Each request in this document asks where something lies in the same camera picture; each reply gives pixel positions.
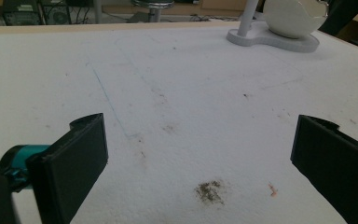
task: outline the white table surface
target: white table surface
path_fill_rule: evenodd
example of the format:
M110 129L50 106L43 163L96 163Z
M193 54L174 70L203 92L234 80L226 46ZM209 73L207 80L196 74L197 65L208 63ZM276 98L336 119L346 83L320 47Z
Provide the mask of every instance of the white table surface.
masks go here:
M358 140L358 48L245 48L230 28L0 35L0 158L103 112L109 163L72 223L345 223L290 153L299 114ZM40 223L33 193L14 197Z

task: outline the white lamp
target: white lamp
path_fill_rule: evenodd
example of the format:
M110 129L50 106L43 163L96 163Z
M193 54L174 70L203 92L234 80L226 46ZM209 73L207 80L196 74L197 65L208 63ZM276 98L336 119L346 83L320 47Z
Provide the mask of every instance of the white lamp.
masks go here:
M294 52L314 52L318 48L319 40L315 36L310 35L309 33L302 36L297 36L296 38L285 37L283 35L275 34L278 32L271 32L268 24L265 21L253 21L257 2L258 0L247 1L245 10L243 11L241 17L240 28L228 31L227 39L230 42L245 47L249 47L256 44L271 45L276 48L287 49ZM273 13L270 13L268 15L271 15L271 17L276 15L280 16L278 20L282 21L281 24L290 26L292 29L296 29L296 27L298 27L298 29L301 29L301 27L310 25L309 23L305 24L304 22L302 22L302 20L296 18L298 17L298 15L301 16L301 13L304 14L304 16L302 17L305 20L315 20L314 23L317 25L317 27L314 27L313 30L319 28L327 17L326 12L328 10L328 5L325 2L323 2L323 10L325 10L325 13L320 17L312 17L312 15L310 15L305 8L306 6L303 6L304 4L301 3L301 0L267 0L265 9L268 3L270 3L271 5L270 11L273 11ZM304 12L291 13L291 10L298 10L299 8Z

